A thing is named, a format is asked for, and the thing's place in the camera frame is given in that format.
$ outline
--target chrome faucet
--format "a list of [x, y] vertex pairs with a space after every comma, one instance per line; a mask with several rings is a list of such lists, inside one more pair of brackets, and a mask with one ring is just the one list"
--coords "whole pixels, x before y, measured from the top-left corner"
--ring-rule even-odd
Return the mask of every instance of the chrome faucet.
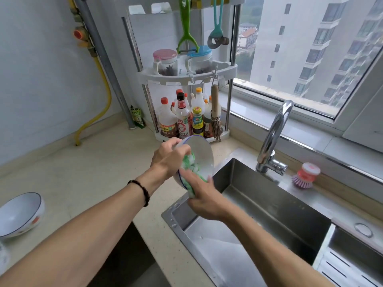
[[265, 173], [268, 168], [276, 173], [283, 175], [287, 169], [287, 165], [274, 159], [275, 145], [279, 136], [287, 122], [291, 110], [293, 109], [293, 101], [285, 101], [279, 108], [278, 113], [275, 116], [273, 124], [271, 124], [267, 137], [262, 145], [261, 151], [257, 158], [257, 171]]

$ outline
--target white plastic shelf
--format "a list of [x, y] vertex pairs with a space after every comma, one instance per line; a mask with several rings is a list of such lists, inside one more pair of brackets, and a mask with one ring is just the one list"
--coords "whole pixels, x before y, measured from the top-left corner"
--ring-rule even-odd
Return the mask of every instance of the white plastic shelf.
[[[230, 65], [229, 62], [213, 61], [213, 66], [218, 65], [218, 79], [231, 80], [237, 76], [237, 65]], [[138, 82], [147, 85], [148, 83], [157, 83], [163, 86], [187, 86], [198, 85], [201, 83], [208, 83], [213, 81], [214, 73], [201, 73], [199, 75], [183, 74], [178, 76], [166, 76], [153, 74], [152, 68], [145, 68], [141, 72], [137, 72]]]
[[[171, 10], [169, 12], [179, 11], [179, 3], [178, 0], [115, 0], [116, 5], [118, 6], [126, 6], [127, 11], [130, 14], [158, 14], [158, 13], [168, 13], [168, 11], [158, 10], [157, 7], [161, 5], [161, 3], [169, 3]], [[191, 9], [203, 9], [209, 8], [212, 6], [212, 0], [190, 0]], [[244, 4], [246, 0], [224, 0], [224, 4], [228, 5], [237, 5]]]
[[[219, 139], [220, 141], [223, 141], [223, 140], [226, 140], [229, 138], [230, 136], [230, 129], [225, 131], [225, 127], [224, 126], [221, 126], [222, 128], [222, 135], [221, 135], [221, 138]], [[164, 141], [167, 141], [169, 140], [170, 138], [168, 137], [165, 137], [165, 136], [162, 136], [161, 135], [161, 132], [158, 132], [158, 133], [155, 133], [155, 136], [156, 136], [156, 139], [160, 142], [164, 142]], [[212, 143], [214, 141], [218, 141], [217, 139], [215, 139], [214, 137], [211, 137], [211, 138], [207, 138], [206, 139], [209, 143]]]

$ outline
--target left hand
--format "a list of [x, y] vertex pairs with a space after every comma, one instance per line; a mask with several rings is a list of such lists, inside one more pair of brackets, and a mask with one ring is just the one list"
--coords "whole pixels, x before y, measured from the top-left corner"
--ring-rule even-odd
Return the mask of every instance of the left hand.
[[161, 170], [164, 171], [165, 180], [172, 177], [181, 167], [184, 156], [191, 154], [190, 146], [187, 144], [173, 149], [173, 147], [181, 141], [181, 139], [173, 137], [168, 141], [163, 142], [160, 148], [153, 154], [150, 166], [161, 168]]

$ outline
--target right hand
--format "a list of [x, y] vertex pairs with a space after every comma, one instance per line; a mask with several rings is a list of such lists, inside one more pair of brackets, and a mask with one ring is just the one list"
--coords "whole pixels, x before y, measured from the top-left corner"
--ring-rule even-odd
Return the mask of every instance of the right hand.
[[222, 221], [227, 215], [230, 202], [214, 187], [213, 178], [209, 176], [206, 183], [190, 170], [180, 169], [180, 173], [195, 193], [195, 198], [188, 200], [190, 208], [203, 218]]

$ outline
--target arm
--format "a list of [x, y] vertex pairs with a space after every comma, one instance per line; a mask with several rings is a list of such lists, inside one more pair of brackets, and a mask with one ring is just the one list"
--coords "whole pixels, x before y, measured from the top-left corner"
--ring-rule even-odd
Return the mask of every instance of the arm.
[[[188, 145], [172, 151], [179, 141], [174, 138], [161, 144], [151, 167], [136, 178], [150, 196], [190, 154]], [[0, 277], [0, 286], [87, 286], [144, 204], [142, 189], [128, 184], [48, 236]]]
[[212, 178], [205, 183], [191, 171], [180, 171], [196, 194], [196, 198], [189, 199], [189, 206], [200, 216], [222, 221], [230, 228], [268, 286], [333, 286], [319, 272], [258, 226], [246, 212], [219, 193]]

